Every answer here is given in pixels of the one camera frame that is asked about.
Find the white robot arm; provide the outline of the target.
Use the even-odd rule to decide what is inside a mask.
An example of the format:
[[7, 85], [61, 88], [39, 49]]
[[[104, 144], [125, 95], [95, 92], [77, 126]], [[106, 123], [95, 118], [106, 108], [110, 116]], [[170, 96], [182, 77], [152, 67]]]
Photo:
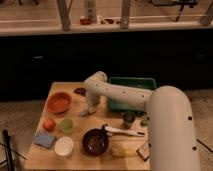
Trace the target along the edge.
[[96, 111], [100, 97], [106, 96], [147, 114], [151, 171], [201, 171], [192, 107], [183, 91], [111, 84], [102, 71], [88, 77], [84, 86], [88, 109]]

